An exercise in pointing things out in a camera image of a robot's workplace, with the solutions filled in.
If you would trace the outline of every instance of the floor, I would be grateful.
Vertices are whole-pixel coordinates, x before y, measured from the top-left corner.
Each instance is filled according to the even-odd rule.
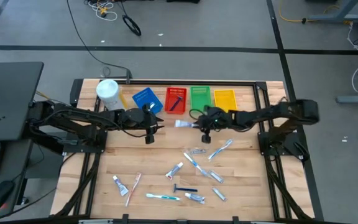
[[[280,1],[272,3],[295,95],[319,103],[321,121],[305,126],[305,133],[324,219],[358,223],[358,105],[335,102],[338,95],[354,94],[351,75],[358,67],[358,55],[347,51],[352,50],[346,40],[349,26],[285,22],[278,16]],[[121,18],[114,22],[98,19],[83,1],[70,0],[70,6],[83,40],[100,49],[95,56],[129,67],[135,78],[282,80],[291,92],[267,2],[125,2],[142,37],[130,33]],[[73,79],[102,75],[103,65],[81,47],[65,1],[0,0],[1,4],[0,62],[42,61],[39,91],[68,102]],[[319,14],[329,5],[283,0],[282,13],[299,19]],[[118,7],[114,11],[122,16]],[[358,13],[358,5],[352,13]],[[358,27],[351,37],[358,37]],[[253,49],[264,50],[250,52]],[[294,54],[288,49],[304,51]],[[122,74],[111,68],[112,76]],[[57,158],[47,165],[60,163]],[[29,181],[25,195],[37,199],[56,186],[57,178]],[[52,200],[49,195],[8,219],[46,217]]]

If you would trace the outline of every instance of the white container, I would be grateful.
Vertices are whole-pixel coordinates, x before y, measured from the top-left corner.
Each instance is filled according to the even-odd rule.
[[[119,86],[114,80],[103,80],[96,87],[96,94],[108,110],[125,109],[119,97]]]

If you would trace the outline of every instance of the yellow basket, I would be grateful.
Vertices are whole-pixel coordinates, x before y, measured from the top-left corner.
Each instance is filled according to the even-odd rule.
[[[222,108],[225,112],[237,109],[234,90],[214,90],[215,106]]]

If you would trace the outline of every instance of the toothbrush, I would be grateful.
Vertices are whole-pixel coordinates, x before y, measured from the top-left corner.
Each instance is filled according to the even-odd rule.
[[[168,200],[180,200],[178,197],[165,196],[165,195],[154,195],[154,194],[146,194],[148,198],[160,198],[160,199],[168,199]]]
[[[132,193],[134,192],[134,190],[135,190],[137,184],[138,184],[139,181],[140,181],[140,177],[142,177],[142,174],[141,174],[141,173],[137,173],[136,178],[135,178],[134,187],[133,187],[133,188],[131,189],[131,191],[129,192],[129,195],[128,195],[128,198],[127,198],[127,203],[125,203],[125,207],[128,207],[129,200],[131,199]]]
[[[211,159],[212,159],[213,157],[215,157],[218,153],[220,153],[221,151],[223,151],[223,149],[229,147],[232,143],[233,143],[233,139],[227,140],[224,146],[222,146],[220,149],[216,150],[214,153],[212,153],[212,154],[208,157],[208,160],[211,161]]]
[[[197,169],[199,169],[200,171],[201,171],[201,173],[204,175],[204,176],[208,176],[208,173],[205,171],[205,170],[203,170],[198,164],[197,164],[197,162],[196,161],[194,161],[187,153],[183,153],[184,155],[185,155],[185,157],[197,168]]]

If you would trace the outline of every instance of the plastic basket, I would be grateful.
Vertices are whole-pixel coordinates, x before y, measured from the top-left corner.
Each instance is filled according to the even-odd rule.
[[[225,112],[237,110],[236,96],[234,90],[215,90],[215,106],[222,108]]]
[[[167,88],[165,111],[168,114],[183,114],[186,111],[186,93],[185,88]]]
[[[142,109],[145,104],[152,105],[154,103],[154,106],[151,108],[151,112],[154,114],[157,114],[162,109],[162,103],[149,87],[136,93],[132,99],[134,99],[137,107],[140,109]]]
[[[204,106],[212,106],[209,86],[193,86],[191,90],[191,109],[204,110]]]

